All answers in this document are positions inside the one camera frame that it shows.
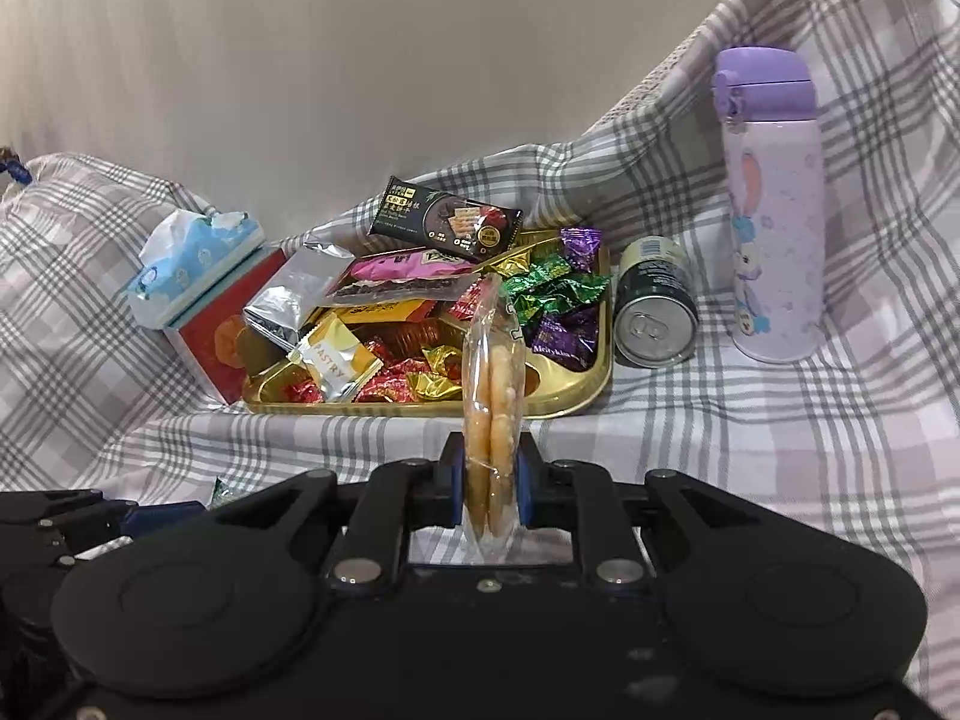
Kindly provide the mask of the round rice cracker packet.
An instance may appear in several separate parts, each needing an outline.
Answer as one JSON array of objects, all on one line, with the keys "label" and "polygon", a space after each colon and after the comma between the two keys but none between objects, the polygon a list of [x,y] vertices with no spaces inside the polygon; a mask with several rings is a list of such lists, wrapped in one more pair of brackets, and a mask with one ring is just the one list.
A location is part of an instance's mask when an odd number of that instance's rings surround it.
[{"label": "round rice cracker packet", "polygon": [[524,421],[526,345],[503,280],[478,282],[462,346],[464,532],[485,561],[501,559],[516,527],[516,457]]}]

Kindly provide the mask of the plaid grey white cloth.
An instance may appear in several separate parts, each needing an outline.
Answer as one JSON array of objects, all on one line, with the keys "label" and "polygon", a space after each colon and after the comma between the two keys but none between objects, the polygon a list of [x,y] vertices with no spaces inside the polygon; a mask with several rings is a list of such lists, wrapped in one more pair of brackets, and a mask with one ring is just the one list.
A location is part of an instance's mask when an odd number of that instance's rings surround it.
[{"label": "plaid grey white cloth", "polygon": [[[727,46],[811,67],[827,176],[825,341],[805,361],[741,355],[721,131],[709,78]],[[242,494],[313,466],[347,481],[441,449],[444,419],[254,415],[220,406],[125,283],[153,226],[213,197],[83,153],[34,158],[2,200],[2,483],[171,502]],[[958,710],[958,0],[721,0],[697,31],[571,142],[439,169],[536,223],[613,247],[677,239],[701,325],[693,358],[620,367],[584,411],[535,424],[551,458],[622,481],[670,466],[907,567],[931,619],[910,671]]]}]

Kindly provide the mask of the gold snack tray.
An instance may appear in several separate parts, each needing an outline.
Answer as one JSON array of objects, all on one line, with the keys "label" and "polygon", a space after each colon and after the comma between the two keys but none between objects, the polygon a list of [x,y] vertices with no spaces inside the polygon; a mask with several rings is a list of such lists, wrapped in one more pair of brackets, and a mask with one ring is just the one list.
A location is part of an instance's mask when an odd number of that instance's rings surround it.
[{"label": "gold snack tray", "polygon": [[[325,305],[309,314],[301,338],[333,310],[382,361],[381,371],[347,403],[325,403],[304,367],[280,348],[267,366],[252,367],[242,399],[254,413],[288,415],[457,418],[462,413],[462,346],[478,302],[478,282],[487,275],[507,280],[526,273],[548,255],[563,255],[562,229],[517,232],[500,255],[474,263],[475,281],[455,301],[426,299],[366,305]],[[599,250],[592,273],[610,277],[608,252]],[[594,400],[612,374],[612,288],[596,304],[561,317],[537,317],[521,325],[526,345],[524,413],[555,418],[581,410]]]}]

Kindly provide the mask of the gold pastry packet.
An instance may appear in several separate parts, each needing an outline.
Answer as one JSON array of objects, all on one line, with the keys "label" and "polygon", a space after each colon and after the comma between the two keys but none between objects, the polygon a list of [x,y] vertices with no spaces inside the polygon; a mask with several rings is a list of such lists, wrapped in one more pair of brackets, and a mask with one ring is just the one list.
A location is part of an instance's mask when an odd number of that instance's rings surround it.
[{"label": "gold pastry packet", "polygon": [[329,310],[309,330],[288,359],[309,372],[325,403],[347,403],[381,371],[382,361]]}]

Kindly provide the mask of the dark green drink can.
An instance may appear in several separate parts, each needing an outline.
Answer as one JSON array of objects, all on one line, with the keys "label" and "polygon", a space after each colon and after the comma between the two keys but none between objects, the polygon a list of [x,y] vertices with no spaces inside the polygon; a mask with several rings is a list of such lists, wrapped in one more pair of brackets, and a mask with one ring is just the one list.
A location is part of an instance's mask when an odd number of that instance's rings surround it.
[{"label": "dark green drink can", "polygon": [[690,358],[700,317],[685,250],[661,236],[639,238],[620,259],[613,339],[620,355],[641,367]]}]

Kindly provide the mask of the green wrapped candy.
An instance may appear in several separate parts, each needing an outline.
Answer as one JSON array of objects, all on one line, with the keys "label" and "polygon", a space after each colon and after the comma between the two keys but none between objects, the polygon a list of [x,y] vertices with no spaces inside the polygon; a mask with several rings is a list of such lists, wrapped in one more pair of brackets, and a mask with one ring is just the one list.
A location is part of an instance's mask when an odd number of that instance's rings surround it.
[{"label": "green wrapped candy", "polygon": [[596,304],[610,283],[604,273],[574,270],[563,255],[548,255],[501,286],[521,325],[537,317],[561,317]]}]

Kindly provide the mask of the pink snack packet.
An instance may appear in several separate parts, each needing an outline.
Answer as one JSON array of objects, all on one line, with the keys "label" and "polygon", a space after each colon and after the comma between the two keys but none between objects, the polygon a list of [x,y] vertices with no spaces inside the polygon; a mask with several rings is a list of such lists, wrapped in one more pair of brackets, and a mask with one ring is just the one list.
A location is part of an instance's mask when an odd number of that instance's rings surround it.
[{"label": "pink snack packet", "polygon": [[436,249],[400,249],[356,259],[324,294],[325,305],[460,298],[475,281],[473,263]]}]

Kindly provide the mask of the silver foil packet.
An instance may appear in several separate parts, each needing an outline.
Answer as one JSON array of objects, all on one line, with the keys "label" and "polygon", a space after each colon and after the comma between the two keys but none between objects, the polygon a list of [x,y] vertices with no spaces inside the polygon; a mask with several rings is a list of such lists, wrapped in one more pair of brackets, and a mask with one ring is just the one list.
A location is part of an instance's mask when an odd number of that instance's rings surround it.
[{"label": "silver foil packet", "polygon": [[299,343],[308,317],[355,255],[335,244],[304,244],[242,309],[245,325],[285,351]]}]

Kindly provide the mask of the red and white box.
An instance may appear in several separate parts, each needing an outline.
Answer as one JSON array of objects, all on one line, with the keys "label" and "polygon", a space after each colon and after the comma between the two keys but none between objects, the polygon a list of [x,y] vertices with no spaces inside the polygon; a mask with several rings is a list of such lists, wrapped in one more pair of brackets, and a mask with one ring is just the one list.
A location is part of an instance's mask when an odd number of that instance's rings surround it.
[{"label": "red and white box", "polygon": [[220,403],[241,398],[245,367],[239,354],[244,330],[244,306],[286,262],[278,247],[261,247],[164,330],[179,359],[199,383],[202,392]]}]

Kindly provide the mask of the purple wrapped candy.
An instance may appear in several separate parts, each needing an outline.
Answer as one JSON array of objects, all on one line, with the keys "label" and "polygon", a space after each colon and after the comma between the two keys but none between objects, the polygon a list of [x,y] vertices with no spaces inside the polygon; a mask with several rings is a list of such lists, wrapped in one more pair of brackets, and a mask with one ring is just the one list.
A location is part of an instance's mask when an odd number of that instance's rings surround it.
[{"label": "purple wrapped candy", "polygon": [[563,257],[574,271],[592,273],[601,250],[601,231],[595,227],[563,227],[560,231]]}]

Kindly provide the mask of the black chocolate wafer packet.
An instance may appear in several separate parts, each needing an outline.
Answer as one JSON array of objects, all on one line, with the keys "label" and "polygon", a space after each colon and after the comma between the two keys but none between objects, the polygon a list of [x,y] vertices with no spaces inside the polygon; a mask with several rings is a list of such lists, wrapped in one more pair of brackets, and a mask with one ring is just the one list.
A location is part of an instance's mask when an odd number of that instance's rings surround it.
[{"label": "black chocolate wafer packet", "polygon": [[474,202],[391,177],[371,232],[471,262],[484,262],[508,249],[522,219],[519,208]]}]

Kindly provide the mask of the blue tissue pack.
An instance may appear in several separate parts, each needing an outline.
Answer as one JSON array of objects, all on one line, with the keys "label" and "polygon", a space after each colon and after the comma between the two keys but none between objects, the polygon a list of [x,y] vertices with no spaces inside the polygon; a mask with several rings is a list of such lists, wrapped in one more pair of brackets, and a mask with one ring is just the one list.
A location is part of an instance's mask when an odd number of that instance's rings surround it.
[{"label": "blue tissue pack", "polygon": [[139,273],[125,288],[133,320],[163,330],[263,241],[262,226],[245,211],[172,211],[149,234]]}]

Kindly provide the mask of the purple rabbit water bottle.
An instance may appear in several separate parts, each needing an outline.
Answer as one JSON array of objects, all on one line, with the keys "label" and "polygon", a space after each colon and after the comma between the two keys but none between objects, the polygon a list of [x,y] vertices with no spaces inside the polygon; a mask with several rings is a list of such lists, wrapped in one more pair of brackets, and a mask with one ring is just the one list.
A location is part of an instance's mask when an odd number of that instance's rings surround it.
[{"label": "purple rabbit water bottle", "polygon": [[716,57],[734,271],[732,340],[771,364],[823,341],[825,176],[817,92],[792,50],[729,47]]}]

